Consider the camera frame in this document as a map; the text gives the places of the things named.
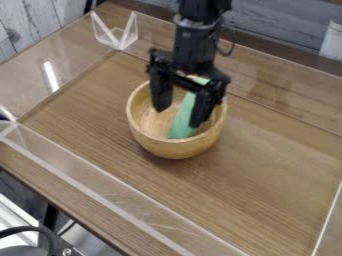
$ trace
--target black cable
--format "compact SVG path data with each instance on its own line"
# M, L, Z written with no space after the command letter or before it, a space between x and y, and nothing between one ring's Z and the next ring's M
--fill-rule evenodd
M55 251L53 239L51 237L51 234L41 228L30 227L30 226L9 228L6 230L0 231L0 239L5 238L8 236L12 236L17 233L22 233L22 232L28 232L28 231L38 232L47 237L47 239L48 239L48 254L47 254L47 256L52 256L53 251Z
M57 233L57 236L63 236L73 228L75 225L76 225L76 222L73 221L69 224L69 226L64 230L61 230L61 232Z
M228 30L228 32L230 32L231 43L232 43L228 52L224 52L224 50L219 47L219 45L216 45L218 52L219 52L219 54L220 54L222 56L224 56L224 57L228 57L228 56L232 54L232 52L234 52L234 50L235 50L235 46L236 46L236 34L235 34L235 30L234 30L232 28L230 28L230 27L227 27L227 30Z

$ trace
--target wooden bowl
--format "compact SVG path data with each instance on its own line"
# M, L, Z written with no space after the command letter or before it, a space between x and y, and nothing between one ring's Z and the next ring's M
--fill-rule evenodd
M132 92L127 103L127 118L136 141L151 153L168 159L184 159L203 153L218 140L227 117L224 99L193 137L167 139L184 94L185 91L176 87L172 106L157 113L151 104L149 82L147 82Z

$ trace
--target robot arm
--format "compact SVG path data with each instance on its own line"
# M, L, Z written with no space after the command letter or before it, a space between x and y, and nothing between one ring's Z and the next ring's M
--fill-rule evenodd
M231 9L231 0L180 0L175 16L173 51L149 51L152 104L164 111L172 103L173 85L196 94L189 126L197 128L222 103L230 77L214 65L222 27L222 15ZM187 75L204 76L209 83L199 86Z

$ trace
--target green sponge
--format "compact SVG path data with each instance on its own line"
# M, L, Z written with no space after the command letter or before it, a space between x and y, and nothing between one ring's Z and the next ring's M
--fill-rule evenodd
M205 86L208 79L200 77L191 77L192 81ZM192 108L195 105L196 95L192 92L187 92L183 103L180 105L179 112L172 122L171 129L168 130L168 139L184 139L195 136L196 129L189 127L189 119Z

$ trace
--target bowl rim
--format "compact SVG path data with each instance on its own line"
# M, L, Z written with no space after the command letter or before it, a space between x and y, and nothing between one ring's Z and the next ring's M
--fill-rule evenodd
M159 142L173 143L173 144L177 143L179 144L179 143L187 143L187 142L191 142L191 141L195 141L195 140L197 141L197 140L204 139L207 137L207 135L216 130L214 128L219 128L219 126L222 125L222 123L226 120L226 115L227 115L227 110L228 110L227 96L224 97L223 102L222 102L222 106L223 107L222 107L222 115L219 117L219 120L215 123L215 125L207 131L204 131L203 133L200 133L196 136L192 136L192 137L184 138L184 139L168 139L168 138L161 139L160 137L155 137L155 136L149 135L148 133L145 133L140 129L137 123L135 122L135 119L133 119L133 116L132 116L132 111L131 111L131 106L132 106L132 101L135 99L135 96L144 89L144 87L147 87L148 85L149 85L149 80L145 81L141 85L139 85L135 88L135 90L131 93L131 95L129 95L129 98L128 98L128 101L127 101L127 105L125 105L125 114L127 114L129 125L132 125L135 130L139 131L139 133L143 134L147 138L149 138L151 140L159 141Z

